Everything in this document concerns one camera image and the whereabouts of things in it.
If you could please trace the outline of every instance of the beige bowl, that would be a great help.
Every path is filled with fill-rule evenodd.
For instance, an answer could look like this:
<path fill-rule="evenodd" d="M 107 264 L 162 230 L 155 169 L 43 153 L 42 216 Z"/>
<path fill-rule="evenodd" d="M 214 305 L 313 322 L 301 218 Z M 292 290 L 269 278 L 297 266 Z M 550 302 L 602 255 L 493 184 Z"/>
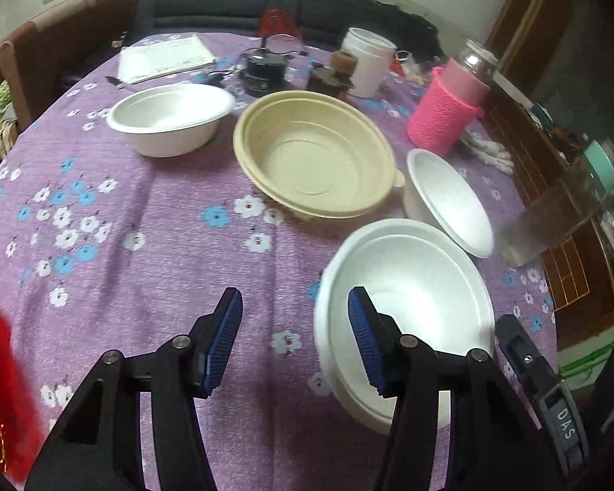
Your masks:
<path fill-rule="evenodd" d="M 277 92 L 255 101 L 236 124 L 234 153 L 267 196 L 309 216 L 360 216 L 404 184 L 377 126 L 316 92 Z"/>

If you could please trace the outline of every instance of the notebook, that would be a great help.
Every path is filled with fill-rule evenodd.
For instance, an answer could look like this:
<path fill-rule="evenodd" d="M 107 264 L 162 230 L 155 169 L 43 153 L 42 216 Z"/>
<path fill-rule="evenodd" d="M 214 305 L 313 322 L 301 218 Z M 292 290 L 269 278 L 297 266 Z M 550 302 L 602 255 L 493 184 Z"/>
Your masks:
<path fill-rule="evenodd" d="M 151 45 L 124 47 L 118 79 L 130 85 L 211 65 L 216 58 L 197 36 Z"/>

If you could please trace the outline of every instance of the table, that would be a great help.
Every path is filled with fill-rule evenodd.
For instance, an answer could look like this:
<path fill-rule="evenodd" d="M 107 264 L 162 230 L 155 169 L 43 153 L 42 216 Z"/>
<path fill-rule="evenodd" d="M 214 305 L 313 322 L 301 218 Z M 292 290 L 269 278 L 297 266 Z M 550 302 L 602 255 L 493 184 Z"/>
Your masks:
<path fill-rule="evenodd" d="M 200 37 L 219 57 L 217 68 L 259 45 L 257 38 L 226 33 Z M 329 59 L 321 50 L 309 54 L 290 64 L 289 81 L 298 87 L 308 62 Z M 331 395 L 319 371 L 312 310 L 320 273 L 338 246 L 366 223 L 404 216 L 400 194 L 345 221 L 305 222 L 280 209 L 234 158 L 234 124 L 253 101 L 236 77 L 224 82 L 236 95 L 234 115 L 213 141 L 176 158 L 143 157 L 106 125 L 110 107 L 131 93 L 104 79 L 116 75 L 117 64 L 108 61 L 60 98 L 0 168 L 0 310 L 13 323 L 13 351 L 36 394 L 42 426 L 54 424 L 103 351 L 155 350 L 211 312 L 226 286 L 237 286 L 244 318 L 223 384 L 208 401 L 196 402 L 219 489 L 370 489 L 385 440 Z M 200 81 L 207 71 L 136 88 Z M 406 123 L 423 93 L 391 74 L 378 98 L 351 99 L 391 142 L 403 173 L 412 148 Z M 483 132 L 478 122 L 472 128 Z M 447 158 L 494 228 L 522 210 L 508 177 L 463 149 Z M 510 270 L 498 254 L 476 265 L 496 317 L 519 316 L 555 366 L 555 317 L 541 267 Z M 516 385 L 504 358 L 498 360 Z M 158 489 L 146 397 L 141 421 L 147 486 Z M 447 448 L 444 429 L 433 489 L 445 482 Z"/>

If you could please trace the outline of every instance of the purple tablecloth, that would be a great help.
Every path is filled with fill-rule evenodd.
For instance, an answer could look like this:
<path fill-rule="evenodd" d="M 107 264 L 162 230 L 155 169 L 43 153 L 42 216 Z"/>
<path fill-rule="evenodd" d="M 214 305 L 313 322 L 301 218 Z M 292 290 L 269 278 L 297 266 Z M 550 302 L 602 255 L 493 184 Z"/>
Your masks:
<path fill-rule="evenodd" d="M 219 68 L 259 45 L 225 33 L 201 38 L 220 57 Z M 291 62 L 289 80 L 297 86 L 305 83 L 308 61 Z M 225 82 L 236 95 L 235 111 L 214 141 L 176 158 L 143 157 L 106 125 L 109 108 L 130 93 L 104 79 L 116 75 L 117 65 L 107 62 L 60 98 L 0 167 L 0 310 L 13 323 L 14 353 L 36 392 L 42 426 L 54 424 L 103 351 L 155 350 L 213 310 L 226 286 L 237 286 L 244 318 L 223 384 L 196 403 L 219 489 L 370 489 L 384 438 L 350 417 L 320 376 L 312 309 L 319 274 L 339 245 L 363 224 L 403 216 L 400 194 L 348 221 L 305 223 L 280 210 L 234 158 L 236 117 L 253 100 L 234 77 Z M 199 81 L 206 72 L 138 88 Z M 352 99 L 391 142 L 405 173 L 412 147 L 405 127 L 421 94 L 391 75 L 378 99 Z M 448 159 L 494 228 L 522 209 L 508 177 L 463 150 Z M 555 318 L 541 268 L 513 271 L 497 254 L 477 267 L 496 317 L 519 316 L 554 364 Z M 516 384 L 502 356 L 499 364 Z M 144 472 L 148 487 L 158 489 L 149 419 L 144 399 Z M 443 430 L 433 489 L 445 481 L 447 445 Z"/>

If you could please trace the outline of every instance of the white flower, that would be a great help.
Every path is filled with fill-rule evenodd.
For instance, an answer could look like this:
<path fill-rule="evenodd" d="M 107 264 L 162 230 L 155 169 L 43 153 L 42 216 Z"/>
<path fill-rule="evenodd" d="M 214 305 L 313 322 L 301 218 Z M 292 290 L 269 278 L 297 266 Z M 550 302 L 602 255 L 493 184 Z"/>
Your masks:
<path fill-rule="evenodd" d="M 34 197 L 34 203 L 41 203 L 41 201 L 45 201 L 50 195 L 50 187 L 41 188 Z"/>
<path fill-rule="evenodd" d="M 68 210 L 68 207 L 59 207 L 55 212 L 55 216 L 52 219 L 52 222 L 60 229 L 63 229 L 64 227 L 67 227 L 70 225 L 71 215 L 72 214 Z"/>
<path fill-rule="evenodd" d="M 70 249 L 75 245 L 79 237 L 80 235 L 75 229 L 66 229 L 64 232 L 57 234 L 55 246 L 59 247 L 59 249 Z"/>
<path fill-rule="evenodd" d="M 36 219 L 39 221 L 50 219 L 50 211 L 46 209 L 39 209 L 39 211 L 36 213 Z"/>
<path fill-rule="evenodd" d="M 507 378 L 512 378 L 514 376 L 514 370 L 512 369 L 512 366 L 509 364 L 509 362 L 507 362 L 503 366 L 503 373 Z"/>
<path fill-rule="evenodd" d="M 70 385 L 58 385 L 55 390 L 55 396 L 57 397 L 57 402 L 59 406 L 62 408 L 66 408 L 70 398 L 72 397 L 72 389 Z"/>
<path fill-rule="evenodd" d="M 48 408 L 54 408 L 57 406 L 55 394 L 47 384 L 41 386 L 41 398 L 43 399 L 44 405 L 46 405 Z"/>
<path fill-rule="evenodd" d="M 270 346 L 278 354 L 291 354 L 293 351 L 302 349 L 302 341 L 299 334 L 293 334 L 291 331 L 281 331 L 273 334 Z"/>
<path fill-rule="evenodd" d="M 539 275 L 539 272 L 537 271 L 537 269 L 535 268 L 530 268 L 528 270 L 528 278 L 532 281 L 532 282 L 537 282 L 540 278 L 542 278 L 541 275 Z"/>
<path fill-rule="evenodd" d="M 328 396 L 330 394 L 330 386 L 327 385 L 327 381 L 320 371 L 307 379 L 307 385 L 318 396 Z"/>
<path fill-rule="evenodd" d="M 7 248 L 5 249 L 5 255 L 7 255 L 8 259 L 10 259 L 11 257 L 13 257 L 15 252 L 16 252 L 16 243 L 14 241 L 11 241 L 10 243 L 7 244 Z"/>
<path fill-rule="evenodd" d="M 266 209 L 266 204 L 262 198 L 246 196 L 240 200 L 234 200 L 234 212 L 241 214 L 242 218 L 259 216 Z"/>
<path fill-rule="evenodd" d="M 50 266 L 49 260 L 39 260 L 36 263 L 36 273 L 38 274 L 38 276 L 47 277 L 48 275 L 50 275 L 51 271 L 52 268 Z"/>
<path fill-rule="evenodd" d="M 123 247 L 128 250 L 139 250 L 145 246 L 145 235 L 141 231 L 128 232 L 123 240 Z"/>
<path fill-rule="evenodd" d="M 116 188 L 117 184 L 118 184 L 118 181 L 114 179 L 104 180 L 103 182 L 100 183 L 100 185 L 98 185 L 98 191 L 101 194 L 108 194 L 110 191 Z"/>
<path fill-rule="evenodd" d="M 66 291 L 66 288 L 58 286 L 50 292 L 50 304 L 53 305 L 55 308 L 66 306 L 67 302 L 68 292 Z"/>
<path fill-rule="evenodd" d="M 266 209 L 264 211 L 264 221 L 271 225 L 280 225 L 284 223 L 284 214 L 278 209 Z"/>
<path fill-rule="evenodd" d="M 244 242 L 244 245 L 252 252 L 265 252 L 270 249 L 270 236 L 263 232 L 256 232 Z"/>
<path fill-rule="evenodd" d="M 95 233 L 96 242 L 103 243 L 103 241 L 106 240 L 106 237 L 108 236 L 109 231 L 111 231 L 111 223 L 105 223 L 103 226 L 101 226 L 98 229 L 98 232 Z"/>
<path fill-rule="evenodd" d="M 100 225 L 100 221 L 95 216 L 87 216 L 82 218 L 80 222 L 80 230 L 82 232 L 93 232 Z"/>

